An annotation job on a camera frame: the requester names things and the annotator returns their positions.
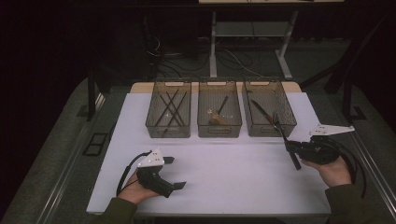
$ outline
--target white controller part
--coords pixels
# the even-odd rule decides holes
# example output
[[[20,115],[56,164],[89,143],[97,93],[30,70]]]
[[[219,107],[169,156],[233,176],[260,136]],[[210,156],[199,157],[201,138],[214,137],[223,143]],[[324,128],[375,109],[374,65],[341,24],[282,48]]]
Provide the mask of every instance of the white controller part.
[[[150,154],[148,154],[145,159],[137,164],[137,167],[150,167],[150,166],[160,166],[164,165],[165,160],[163,159],[163,154],[157,147]]]
[[[319,124],[316,128],[314,128],[310,135],[332,135],[337,133],[349,133],[355,131],[353,126],[350,127],[342,127],[342,126],[332,126],[332,125],[324,125]]]

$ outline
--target wrist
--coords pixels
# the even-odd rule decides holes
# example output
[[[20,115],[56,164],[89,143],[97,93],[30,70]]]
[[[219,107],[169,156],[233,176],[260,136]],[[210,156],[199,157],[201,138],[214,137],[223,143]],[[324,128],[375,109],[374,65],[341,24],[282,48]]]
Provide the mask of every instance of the wrist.
[[[144,196],[142,196],[141,194],[136,194],[136,192],[130,192],[128,189],[123,190],[118,197],[136,205],[142,203],[145,200]]]
[[[349,185],[349,184],[352,184],[352,183],[350,181],[339,181],[339,182],[336,182],[336,183],[329,184],[329,187],[330,188],[334,188],[334,187],[337,187],[337,186]]]

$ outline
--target gray floor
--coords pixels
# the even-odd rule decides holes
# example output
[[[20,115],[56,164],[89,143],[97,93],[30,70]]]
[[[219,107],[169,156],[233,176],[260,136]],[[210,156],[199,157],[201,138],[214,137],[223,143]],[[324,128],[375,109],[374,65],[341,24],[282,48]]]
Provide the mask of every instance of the gray floor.
[[[279,42],[264,39],[256,42],[260,46],[252,49],[235,49],[235,45],[224,47],[233,53],[246,68],[263,76],[281,76],[281,70],[275,58],[274,49]],[[348,42],[299,41],[291,42],[286,53],[293,80],[301,82],[317,74],[336,62],[347,49]],[[183,59],[177,55],[166,56],[159,66],[159,77],[193,77],[208,76],[208,62],[205,60],[207,50],[203,49],[199,60]],[[219,50],[218,76],[243,77],[256,76],[235,63],[233,56]],[[331,125],[348,125],[341,111],[341,92],[328,95],[323,91],[326,78],[309,86],[304,91],[315,108],[321,123]],[[115,87],[103,101],[98,101],[98,113],[90,122],[84,117],[87,102],[87,84],[83,81],[70,96],[47,142],[40,151],[35,164],[21,185],[13,203],[1,223],[88,223],[94,215],[85,212],[91,197],[91,190],[106,154],[106,146],[111,139],[112,128],[117,122],[126,92],[130,87]],[[370,152],[378,169],[385,177],[390,189],[396,189],[394,170],[396,170],[395,133],[370,105],[364,94],[353,90],[354,106],[362,109],[366,120],[356,120],[356,132],[352,135],[335,135],[334,139],[350,148],[357,155],[357,147],[364,147]],[[82,156],[94,133],[107,133],[104,149],[99,157]],[[365,200],[390,222],[395,220],[386,207],[376,183],[367,173],[368,189]],[[357,184],[361,186],[361,176]],[[281,217],[288,224],[325,223],[326,217]],[[164,219],[157,218],[156,223],[277,223],[276,220],[264,218],[230,219]]]

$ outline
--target metal mesh bin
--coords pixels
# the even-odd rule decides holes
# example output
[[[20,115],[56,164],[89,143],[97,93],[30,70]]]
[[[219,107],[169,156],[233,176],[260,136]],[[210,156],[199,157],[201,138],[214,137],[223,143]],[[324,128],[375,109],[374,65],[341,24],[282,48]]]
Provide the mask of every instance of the metal mesh bin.
[[[151,138],[191,135],[191,80],[157,78],[152,90],[146,127]]]
[[[200,79],[197,122],[200,137],[239,136],[242,119],[233,78]]]
[[[286,136],[289,136],[297,125],[288,97],[278,77],[245,77],[243,100],[249,136],[281,136],[251,100],[256,101],[272,118],[277,114]]]

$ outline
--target dark background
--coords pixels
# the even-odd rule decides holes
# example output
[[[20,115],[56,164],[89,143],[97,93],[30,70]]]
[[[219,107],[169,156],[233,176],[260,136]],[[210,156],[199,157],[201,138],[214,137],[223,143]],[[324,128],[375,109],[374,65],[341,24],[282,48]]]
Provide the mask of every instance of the dark background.
[[[302,10],[294,29],[294,41],[350,39],[353,44],[346,54],[348,62],[363,37],[392,9],[392,1],[346,2],[350,6],[320,12]],[[152,72],[146,53],[150,32],[160,36],[167,46],[179,48],[191,57],[196,55],[196,37],[210,32],[207,25],[211,13],[178,12],[173,15],[153,13],[150,24],[143,25],[144,13],[91,14],[74,10],[71,3],[56,0],[0,2],[3,103],[0,218],[68,97],[86,78],[89,69],[93,68],[101,91],[108,91],[112,85],[150,80]],[[393,9],[350,72],[355,84],[363,89],[393,130],[396,129],[392,115],[396,102],[392,91],[396,77],[396,36],[392,32],[396,28],[395,15]],[[234,17],[251,20],[252,15]],[[172,41],[175,36],[182,38]],[[348,75],[342,69],[335,74],[341,81]]]

